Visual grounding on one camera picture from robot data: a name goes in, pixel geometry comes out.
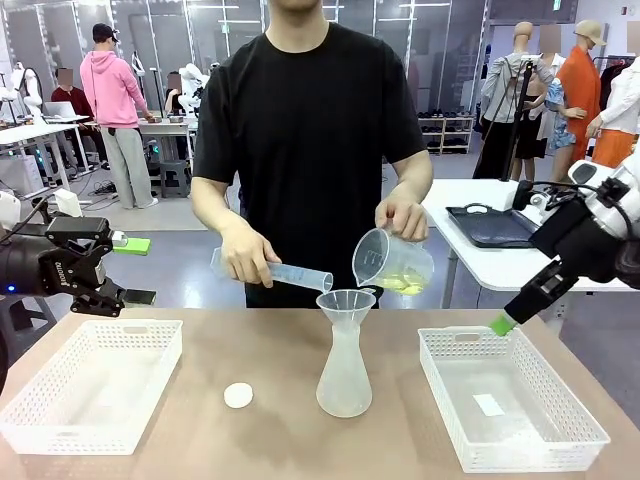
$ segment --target gray pants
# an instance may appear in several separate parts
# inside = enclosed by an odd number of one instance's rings
[[[116,128],[115,135],[101,127],[102,139],[123,208],[148,207],[153,201],[151,180],[142,150],[142,140],[133,128]]]

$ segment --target white basket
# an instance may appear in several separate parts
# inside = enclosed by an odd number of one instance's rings
[[[0,413],[16,453],[131,455],[182,354],[182,322],[88,321]]]
[[[466,473],[586,471],[611,439],[529,339],[418,330],[420,362]]]

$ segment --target orange top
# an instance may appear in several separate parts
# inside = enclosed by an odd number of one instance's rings
[[[583,119],[568,119],[569,131],[576,136],[573,160],[582,160],[588,145],[587,127],[600,114],[600,76],[589,54],[574,47],[560,68],[558,79],[562,82],[567,107],[580,107],[587,112]]]

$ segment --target person in pink hoodie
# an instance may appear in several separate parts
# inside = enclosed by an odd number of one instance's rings
[[[113,183],[123,208],[147,208],[158,203],[151,195],[151,181],[138,131],[136,106],[148,120],[147,104],[131,68],[113,49],[117,32],[109,25],[93,26],[95,49],[80,65],[84,92],[100,125]]]

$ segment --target shoe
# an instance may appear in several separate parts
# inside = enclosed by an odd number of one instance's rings
[[[147,205],[146,207],[138,207],[138,208],[144,210],[145,208],[150,208],[150,207],[153,207],[154,205],[157,205],[157,204],[158,204],[158,199],[154,198],[153,200],[151,200],[151,203],[149,205]]]

